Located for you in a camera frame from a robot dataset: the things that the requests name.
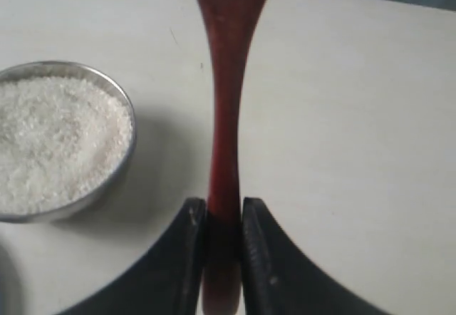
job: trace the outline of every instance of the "black clamp jaw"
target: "black clamp jaw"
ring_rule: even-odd
[[[187,199],[144,257],[61,315],[194,315],[206,252],[205,220],[205,201]],[[248,315],[387,315],[311,262],[260,199],[244,200],[241,265]]]

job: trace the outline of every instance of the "white granules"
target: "white granules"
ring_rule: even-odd
[[[87,81],[0,85],[0,213],[52,210],[99,186],[128,149],[131,120],[119,100]]]

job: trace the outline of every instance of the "white surface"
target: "white surface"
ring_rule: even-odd
[[[205,196],[212,75],[195,0],[0,0],[0,66],[99,68],[140,127],[130,179],[72,224],[0,226],[26,315],[128,268]],[[456,15],[376,0],[269,0],[242,101],[242,194],[331,276],[394,314],[453,314]]]

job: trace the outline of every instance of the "metal bowl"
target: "metal bowl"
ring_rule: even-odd
[[[0,85],[8,82],[15,82],[30,78],[40,77],[62,77],[77,78],[90,81],[99,88],[102,88],[112,97],[117,98],[127,109],[130,114],[132,125],[132,137],[128,144],[128,149],[116,169],[108,176],[99,186],[86,194],[84,197],[73,201],[72,203],[49,210],[27,215],[15,215],[0,213],[0,222],[29,223],[29,222],[51,222],[65,219],[77,212],[91,206],[106,193],[112,192],[116,184],[128,169],[129,162],[133,156],[136,146],[136,124],[133,105],[125,91],[111,78],[91,67],[79,63],[65,61],[42,61],[26,63],[20,66],[7,68],[0,71]]]

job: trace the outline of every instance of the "bowl rim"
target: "bowl rim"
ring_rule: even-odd
[[[128,162],[130,161],[131,157],[133,156],[133,153],[135,151],[136,147],[136,142],[138,139],[137,135],[137,128],[136,128],[136,116],[135,116],[135,109],[133,107],[133,103],[131,102],[131,99],[128,97],[127,93],[123,90],[120,85],[115,82],[110,76],[106,75],[105,73],[99,71],[98,69],[95,69],[91,66],[87,66],[82,63],[77,63],[73,61],[60,61],[60,60],[52,60],[52,61],[34,61],[34,62],[29,62],[29,63],[22,63],[19,65],[11,66],[6,69],[3,69],[0,71],[0,87],[1,87],[1,77],[7,73],[10,73],[12,71],[15,71],[17,69],[22,69],[22,68],[31,68],[34,66],[72,66],[76,67],[78,69],[81,69],[82,71],[88,71],[91,72],[95,75],[97,75],[99,78],[107,81],[109,84],[111,84],[113,87],[117,89],[117,91],[121,94],[121,96],[125,99],[126,101],[126,106],[129,109],[129,114],[130,114],[130,121],[131,121],[131,126],[132,126],[132,134],[130,138],[130,142],[128,143],[128,148],[125,151],[122,159],[119,161],[117,166],[115,167],[114,171],[112,171],[109,176],[107,176],[97,187],[93,188],[91,191],[87,192],[84,194],[82,197],[79,197],[77,200],[74,200],[67,205],[54,208],[52,210],[46,210],[44,212],[36,212],[36,213],[31,213],[31,214],[24,214],[24,215],[19,215],[19,214],[14,214],[14,213],[3,213],[0,212],[0,222],[9,222],[9,223],[17,223],[17,224],[24,224],[24,223],[31,223],[31,222],[52,222],[55,220],[63,219],[66,217],[71,216],[74,213],[77,213],[84,208],[88,207],[92,203],[96,202],[96,200],[99,199],[99,197],[96,197],[92,202],[89,202],[88,204],[84,205],[82,208],[79,210],[76,210],[72,212],[74,206],[76,204],[79,204],[80,202],[82,203],[83,201],[89,201],[91,197],[95,197],[98,193],[101,193],[106,189],[107,186],[109,186],[117,176],[126,168],[128,165]]]

